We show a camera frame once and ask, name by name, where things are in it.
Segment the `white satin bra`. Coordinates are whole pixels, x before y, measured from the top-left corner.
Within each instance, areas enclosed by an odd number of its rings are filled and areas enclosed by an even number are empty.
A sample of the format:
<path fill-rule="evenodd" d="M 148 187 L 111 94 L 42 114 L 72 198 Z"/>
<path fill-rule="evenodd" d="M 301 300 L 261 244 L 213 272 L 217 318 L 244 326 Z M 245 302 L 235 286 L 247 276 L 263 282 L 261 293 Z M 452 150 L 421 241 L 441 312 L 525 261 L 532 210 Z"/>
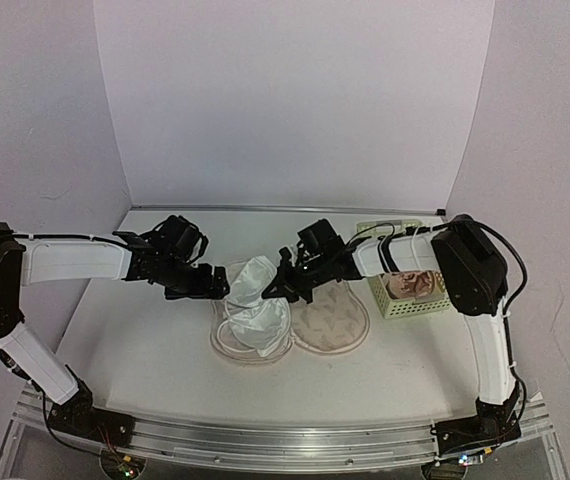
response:
<path fill-rule="evenodd" d="M 235 266 L 230 291 L 222 301 L 223 320 L 215 338 L 232 356 L 264 359 L 289 341 L 291 311 L 284 298 L 264 299 L 263 291 L 276 278 L 276 266 L 264 255 Z"/>

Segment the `floral mesh laundry bag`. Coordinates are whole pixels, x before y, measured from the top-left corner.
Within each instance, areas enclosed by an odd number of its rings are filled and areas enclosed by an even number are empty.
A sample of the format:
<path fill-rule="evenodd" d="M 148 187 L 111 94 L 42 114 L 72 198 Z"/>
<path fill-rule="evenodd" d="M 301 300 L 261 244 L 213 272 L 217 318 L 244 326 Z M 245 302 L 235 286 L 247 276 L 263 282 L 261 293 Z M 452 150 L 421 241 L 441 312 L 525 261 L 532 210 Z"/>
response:
<path fill-rule="evenodd" d="M 236 274 L 235 266 L 246 261 L 226 267 L 229 285 Z M 288 303 L 291 311 L 290 338 L 277 353 L 264 359 L 252 354 L 230 356 L 222 350 L 215 338 L 216 329 L 223 320 L 222 301 L 223 299 L 213 302 L 214 320 L 211 324 L 210 343 L 220 355 L 236 363 L 273 363 L 293 347 L 316 355 L 346 354 L 358 348 L 370 331 L 370 318 L 360 299 L 347 284 L 331 282 L 313 294 L 313 302 L 310 304 L 303 300 Z"/>

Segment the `pink bra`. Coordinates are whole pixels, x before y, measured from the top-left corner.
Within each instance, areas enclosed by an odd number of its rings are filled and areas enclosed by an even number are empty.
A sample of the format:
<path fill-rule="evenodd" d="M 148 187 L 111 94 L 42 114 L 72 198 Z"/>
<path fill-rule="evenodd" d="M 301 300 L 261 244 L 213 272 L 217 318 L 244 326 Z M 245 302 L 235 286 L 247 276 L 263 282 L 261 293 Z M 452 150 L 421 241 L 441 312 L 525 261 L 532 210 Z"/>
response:
<path fill-rule="evenodd" d="M 407 271 L 385 275 L 384 287 L 394 300 L 436 301 L 444 297 L 440 277 L 432 271 Z"/>

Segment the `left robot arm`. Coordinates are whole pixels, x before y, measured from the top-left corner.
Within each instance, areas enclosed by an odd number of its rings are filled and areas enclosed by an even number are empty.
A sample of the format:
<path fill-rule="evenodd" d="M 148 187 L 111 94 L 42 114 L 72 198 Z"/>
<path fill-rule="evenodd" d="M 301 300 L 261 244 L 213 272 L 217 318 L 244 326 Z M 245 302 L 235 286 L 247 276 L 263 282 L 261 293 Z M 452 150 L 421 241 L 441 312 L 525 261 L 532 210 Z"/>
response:
<path fill-rule="evenodd" d="M 56 439 L 71 436 L 104 446 L 129 445 L 134 418 L 97 406 L 87 383 L 43 338 L 52 301 L 37 300 L 55 284 L 92 280 L 144 282 L 168 301 L 221 300 L 230 291 L 226 270 L 203 262 L 207 236 L 183 216 L 171 215 L 152 229 L 109 235 L 26 233 L 0 221 L 0 360 L 43 397 L 44 424 Z"/>

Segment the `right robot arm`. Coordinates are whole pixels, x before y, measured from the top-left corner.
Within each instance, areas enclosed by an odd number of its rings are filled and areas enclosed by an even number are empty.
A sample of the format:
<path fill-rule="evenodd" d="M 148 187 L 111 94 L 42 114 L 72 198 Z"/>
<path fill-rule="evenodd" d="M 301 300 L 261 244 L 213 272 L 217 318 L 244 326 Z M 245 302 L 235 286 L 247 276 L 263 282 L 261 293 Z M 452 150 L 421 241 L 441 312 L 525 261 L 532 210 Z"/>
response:
<path fill-rule="evenodd" d="M 501 251 L 515 248 L 491 227 L 461 214 L 435 226 L 393 229 L 372 225 L 344 241 L 326 219 L 299 231 L 294 248 L 280 250 L 274 279 L 261 295 L 310 303 L 331 281 L 358 281 L 383 274 L 434 272 L 470 332 L 478 394 L 470 417 L 437 422 L 431 430 L 437 454 L 478 452 L 521 435 L 527 386 L 516 371 L 509 329 L 510 306 L 522 293 L 508 291 L 508 264 Z"/>

